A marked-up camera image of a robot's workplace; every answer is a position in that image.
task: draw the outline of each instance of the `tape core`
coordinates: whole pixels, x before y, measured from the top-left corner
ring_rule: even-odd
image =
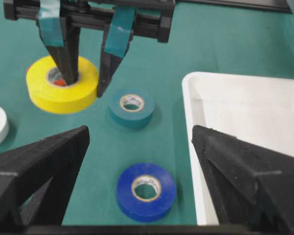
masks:
[[[77,81],[74,82],[73,84],[71,85],[64,85],[64,86],[61,86],[61,85],[57,85],[56,82],[57,81],[60,81],[60,80],[64,80],[63,77],[62,77],[62,73],[60,72],[60,70],[58,69],[58,67],[53,67],[51,68],[47,73],[46,73],[46,81],[51,84],[52,86],[54,87],[58,87],[58,88],[65,88],[65,87],[72,87],[72,86],[75,86],[79,81],[80,81],[80,77],[81,77],[81,74],[80,72],[78,72],[78,78],[77,78]]]
[[[139,185],[149,185],[149,186],[152,186],[153,189],[156,192],[156,195],[154,197],[152,197],[152,198],[149,198],[149,199],[141,198],[135,192],[135,189]],[[159,180],[157,180],[157,178],[155,178],[155,177],[153,177],[151,175],[140,175],[137,178],[135,178],[135,180],[132,183],[132,193],[133,193],[134,197],[136,197],[140,201],[143,201],[143,202],[151,202],[151,201],[156,200],[160,196],[160,194],[161,194],[161,184],[160,184]]]
[[[120,99],[120,106],[127,112],[138,112],[143,109],[145,102],[136,94],[126,94]]]

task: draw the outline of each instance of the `red object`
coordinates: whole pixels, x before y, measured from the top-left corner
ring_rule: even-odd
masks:
[[[56,80],[56,81],[54,82],[54,85],[61,86],[61,87],[65,87],[67,84],[66,84],[66,82],[64,81],[64,79],[59,79],[59,80]]]

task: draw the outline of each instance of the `white tray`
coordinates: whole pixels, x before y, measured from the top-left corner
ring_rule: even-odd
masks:
[[[294,80],[192,72],[184,77],[182,87],[197,223],[218,224],[191,143],[193,126],[294,156]]]

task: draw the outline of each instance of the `green cloth surface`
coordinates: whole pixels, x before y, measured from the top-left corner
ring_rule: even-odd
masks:
[[[103,33],[82,29],[80,55],[97,67]],[[294,78],[294,18],[289,14],[178,3],[168,44],[134,37],[130,50],[101,99],[73,115],[53,115],[28,96],[25,71],[47,50],[34,21],[8,21],[0,0],[0,106],[11,126],[0,152],[80,125],[91,144],[81,167],[63,224],[139,224],[116,202],[116,184],[131,164],[154,163],[169,171],[177,198],[154,224],[196,224],[181,82],[193,71]],[[115,124],[108,101],[121,87],[149,92],[156,108],[141,130]]]

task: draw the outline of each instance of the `teal tape roll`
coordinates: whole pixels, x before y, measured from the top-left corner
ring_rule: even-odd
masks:
[[[39,28],[46,46],[63,47],[60,22],[60,0],[40,0]]]
[[[140,89],[121,89],[110,100],[112,119],[125,127],[138,129],[146,126],[155,108],[153,98]]]
[[[135,7],[116,6],[104,52],[123,58],[131,34]]]

